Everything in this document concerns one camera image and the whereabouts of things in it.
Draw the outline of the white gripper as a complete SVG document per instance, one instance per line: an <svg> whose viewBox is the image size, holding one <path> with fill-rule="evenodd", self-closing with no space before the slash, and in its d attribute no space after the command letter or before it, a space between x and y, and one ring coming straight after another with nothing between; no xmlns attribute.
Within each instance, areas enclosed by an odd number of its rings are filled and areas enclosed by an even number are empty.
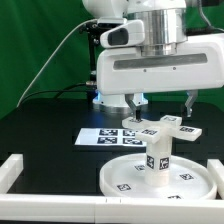
<svg viewBox="0 0 224 224"><path fill-rule="evenodd" d="M190 36L169 56L143 57L137 47L108 49L97 62L97 88L103 95L126 94L134 119L141 120L141 107L134 93L187 91L186 115L199 89L224 86L224 33Z"/></svg>

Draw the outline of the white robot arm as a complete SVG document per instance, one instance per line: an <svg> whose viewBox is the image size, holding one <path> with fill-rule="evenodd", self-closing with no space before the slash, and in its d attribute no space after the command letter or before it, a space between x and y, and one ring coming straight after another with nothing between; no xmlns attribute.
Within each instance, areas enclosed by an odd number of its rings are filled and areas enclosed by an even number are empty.
<svg viewBox="0 0 224 224"><path fill-rule="evenodd" d="M145 93L185 91L187 114L200 89L224 86L224 33L189 36L194 0L82 0L105 29L94 107L140 116Z"/></svg>

